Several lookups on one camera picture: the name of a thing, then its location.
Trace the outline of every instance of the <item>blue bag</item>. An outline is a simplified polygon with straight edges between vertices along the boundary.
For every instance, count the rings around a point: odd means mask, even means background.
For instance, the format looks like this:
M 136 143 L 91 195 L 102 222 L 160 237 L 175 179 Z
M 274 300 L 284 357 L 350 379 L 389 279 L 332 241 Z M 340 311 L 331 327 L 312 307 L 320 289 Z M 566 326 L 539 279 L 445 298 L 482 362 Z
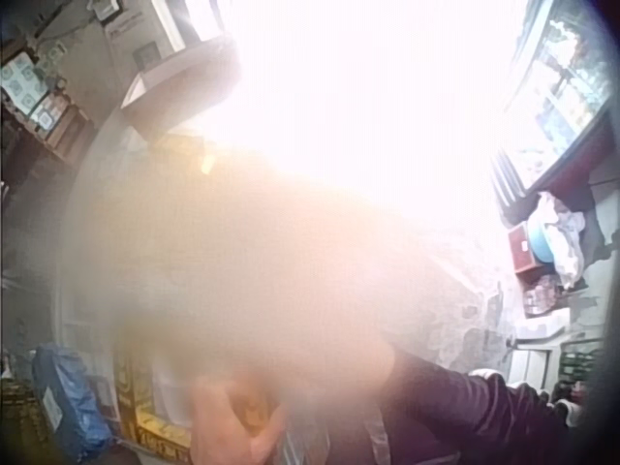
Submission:
M 98 457 L 112 443 L 106 421 L 79 355 L 55 344 L 37 348 L 32 362 L 34 391 L 46 410 L 56 444 L 74 462 Z

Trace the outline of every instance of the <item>white plastic bag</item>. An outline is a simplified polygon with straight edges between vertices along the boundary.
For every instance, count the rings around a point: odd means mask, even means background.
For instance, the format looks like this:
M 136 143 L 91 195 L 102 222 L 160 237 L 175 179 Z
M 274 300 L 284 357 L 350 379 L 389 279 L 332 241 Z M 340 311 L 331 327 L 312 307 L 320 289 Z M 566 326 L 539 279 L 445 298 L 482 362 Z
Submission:
M 555 270 L 564 289 L 570 289 L 583 274 L 584 260 L 579 233 L 585 228 L 583 213 L 570 211 L 548 192 L 541 192 L 536 215 L 553 254 Z

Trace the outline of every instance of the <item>finger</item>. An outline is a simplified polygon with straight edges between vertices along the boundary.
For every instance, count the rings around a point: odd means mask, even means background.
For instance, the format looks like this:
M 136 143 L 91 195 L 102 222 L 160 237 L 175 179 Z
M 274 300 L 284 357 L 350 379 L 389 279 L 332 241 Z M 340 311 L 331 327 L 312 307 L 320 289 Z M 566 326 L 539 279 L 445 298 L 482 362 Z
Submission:
M 195 420 L 214 417 L 226 418 L 234 416 L 228 392 L 233 389 L 229 383 L 213 382 L 200 377 L 192 384 L 191 399 L 194 406 Z
M 280 440 L 286 428 L 286 409 L 280 405 L 271 415 L 269 423 L 261 433 L 251 441 L 252 457 L 255 463 L 263 464 Z

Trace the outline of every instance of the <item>hand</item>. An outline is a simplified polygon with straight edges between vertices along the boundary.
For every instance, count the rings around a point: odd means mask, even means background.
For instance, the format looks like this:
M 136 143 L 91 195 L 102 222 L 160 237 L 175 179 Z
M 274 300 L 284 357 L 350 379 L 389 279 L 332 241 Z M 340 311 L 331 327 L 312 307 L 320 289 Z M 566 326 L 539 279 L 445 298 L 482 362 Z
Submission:
M 190 455 L 194 465 L 263 465 L 284 431 L 279 407 L 267 427 L 251 437 L 235 415 L 229 399 L 234 385 L 198 379 L 192 388 L 194 421 Z

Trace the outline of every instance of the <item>bright light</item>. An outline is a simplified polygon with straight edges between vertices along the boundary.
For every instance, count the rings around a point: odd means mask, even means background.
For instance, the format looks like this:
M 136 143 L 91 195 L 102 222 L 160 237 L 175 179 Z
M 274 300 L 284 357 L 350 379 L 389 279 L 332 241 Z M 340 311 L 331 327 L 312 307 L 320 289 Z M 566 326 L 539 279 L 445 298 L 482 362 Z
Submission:
M 489 203 L 496 102 L 518 32 L 504 2 L 232 5 L 244 77 L 194 122 L 207 138 L 438 226 Z

